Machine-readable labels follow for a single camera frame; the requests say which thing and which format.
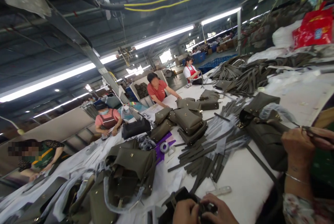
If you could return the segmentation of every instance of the red shirt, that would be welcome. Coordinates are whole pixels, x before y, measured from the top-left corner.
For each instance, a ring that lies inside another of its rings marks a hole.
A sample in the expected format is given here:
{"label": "red shirt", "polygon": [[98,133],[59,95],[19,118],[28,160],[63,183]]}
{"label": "red shirt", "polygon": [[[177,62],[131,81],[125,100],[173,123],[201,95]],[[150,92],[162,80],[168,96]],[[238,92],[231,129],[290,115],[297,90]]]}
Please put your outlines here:
{"label": "red shirt", "polygon": [[159,101],[163,101],[166,94],[165,94],[165,88],[167,87],[166,82],[159,80],[159,87],[158,90],[156,90],[150,83],[147,85],[147,92],[152,97],[152,95],[155,95]]}

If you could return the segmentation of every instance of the floor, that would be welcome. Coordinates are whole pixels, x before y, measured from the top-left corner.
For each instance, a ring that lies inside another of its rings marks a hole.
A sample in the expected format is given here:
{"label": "floor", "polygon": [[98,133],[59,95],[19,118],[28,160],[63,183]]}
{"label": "floor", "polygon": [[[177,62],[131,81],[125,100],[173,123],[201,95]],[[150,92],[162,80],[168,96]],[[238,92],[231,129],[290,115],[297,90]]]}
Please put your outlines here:
{"label": "floor", "polygon": [[[213,53],[210,56],[207,56],[207,58],[205,59],[205,61],[203,61],[202,63],[199,64],[195,64],[194,66],[196,68],[200,67],[201,65],[204,65],[212,60],[214,60],[215,58],[219,58],[219,57],[224,57],[227,55],[234,55],[237,52],[235,52],[234,50],[227,50],[225,52],[222,53]],[[177,70],[182,70],[183,67],[172,67],[176,68]],[[172,76],[170,78],[167,78],[167,83],[168,86],[173,89],[174,91],[179,90],[180,88],[182,88],[183,86],[185,86],[187,84],[187,79],[184,77],[183,73],[180,73],[178,75]]]}

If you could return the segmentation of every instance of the woman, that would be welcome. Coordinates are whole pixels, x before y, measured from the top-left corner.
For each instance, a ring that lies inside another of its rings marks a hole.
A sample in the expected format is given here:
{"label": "woman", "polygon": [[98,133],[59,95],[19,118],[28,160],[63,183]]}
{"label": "woman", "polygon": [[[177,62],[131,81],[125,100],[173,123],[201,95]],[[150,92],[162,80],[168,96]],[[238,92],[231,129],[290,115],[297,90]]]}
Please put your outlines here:
{"label": "woman", "polygon": [[194,59],[191,56],[187,56],[185,58],[185,67],[183,69],[183,75],[188,80],[188,83],[192,79],[197,79],[199,75],[199,71],[195,69],[195,67],[192,65],[194,62]]}
{"label": "woman", "polygon": [[147,80],[149,81],[147,85],[147,92],[151,96],[152,100],[162,107],[168,107],[162,101],[167,97],[165,89],[170,94],[174,95],[178,99],[182,99],[173,89],[167,86],[166,82],[159,79],[156,73],[149,73],[147,75]]}
{"label": "woman", "polygon": [[96,132],[103,134],[104,138],[106,138],[110,132],[110,129],[114,128],[111,133],[112,136],[115,136],[117,134],[118,128],[123,123],[119,112],[116,109],[108,108],[107,104],[104,102],[100,102],[99,104],[95,105],[95,108],[98,111],[98,115],[95,118]]}
{"label": "woman", "polygon": [[39,173],[34,169],[48,171],[55,163],[66,160],[70,155],[64,152],[64,144],[58,141],[45,140],[38,142],[35,139],[28,139],[20,142],[13,142],[8,152],[13,156],[20,156],[19,172],[29,177],[29,181],[35,180]]}
{"label": "woman", "polygon": [[[332,139],[334,132],[311,128],[319,136]],[[333,223],[334,201],[316,199],[310,185],[310,168],[315,146],[334,150],[334,145],[322,138],[310,137],[306,131],[296,128],[282,135],[284,149],[288,154],[288,171],[285,178],[283,213],[286,223]]]}

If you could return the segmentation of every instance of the white work table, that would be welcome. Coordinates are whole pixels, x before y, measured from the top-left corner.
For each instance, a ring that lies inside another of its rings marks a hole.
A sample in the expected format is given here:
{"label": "white work table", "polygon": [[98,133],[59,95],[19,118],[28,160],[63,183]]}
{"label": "white work table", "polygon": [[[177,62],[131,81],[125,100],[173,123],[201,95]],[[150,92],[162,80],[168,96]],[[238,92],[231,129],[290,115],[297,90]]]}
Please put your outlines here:
{"label": "white work table", "polygon": [[[280,104],[294,114],[299,124],[310,126],[316,119],[321,108],[334,92],[334,84],[333,82],[329,82],[333,80],[334,74],[323,74],[310,83],[296,82],[286,85],[283,88],[278,88],[270,94],[281,97]],[[204,87],[205,88],[192,86],[190,88],[181,88],[177,93],[182,98],[191,97],[199,99],[204,89],[213,88],[212,85],[205,85]],[[176,108],[175,100],[176,98],[170,95],[164,99],[164,103],[171,108]],[[204,120],[214,116],[215,112],[220,113],[222,106],[226,105],[230,99],[226,97],[219,101],[221,101],[219,109],[203,112]],[[151,115],[151,120],[154,120],[154,114],[160,109],[162,109],[162,107],[154,105],[147,109],[145,113]],[[171,129],[172,136],[176,140],[173,145],[183,143],[177,129],[178,126]],[[90,148],[90,146],[88,146],[65,160],[54,174],[50,176],[48,181],[40,186],[38,190],[28,195],[22,195],[21,193],[24,191],[25,187],[23,186],[9,195],[0,203],[0,209],[7,206],[6,209],[0,213],[0,224],[25,203],[35,201],[55,178],[58,176],[68,178],[69,174],[71,174],[72,178],[80,170],[94,168],[98,162],[105,159],[105,156],[112,146],[123,141],[121,133],[118,133],[115,137],[110,137],[104,142],[99,140],[97,141],[98,148],[92,154],[86,153]],[[269,167],[254,141],[251,141],[249,146]],[[176,191],[182,186],[185,186],[188,190],[192,189],[196,178],[187,175],[183,167],[170,173],[167,172],[168,168],[179,163],[177,157],[181,154],[181,150],[184,147],[185,146],[176,147],[175,153],[170,157],[165,155],[165,160],[160,162],[156,168],[152,195],[146,199],[142,199],[143,204],[137,204],[129,214],[122,215],[117,221],[117,224],[142,223],[143,212],[147,207],[151,205],[161,205],[172,191]],[[278,172],[273,170],[272,172],[275,176],[279,176]],[[255,223],[259,216],[262,206],[273,187],[273,181],[250,152],[247,149],[241,149],[230,155],[217,185],[218,187],[232,187],[230,194],[220,196],[219,198],[226,202],[240,224],[250,224]],[[214,189],[213,183],[207,178],[197,189],[196,195],[203,197],[206,191],[212,191]]]}

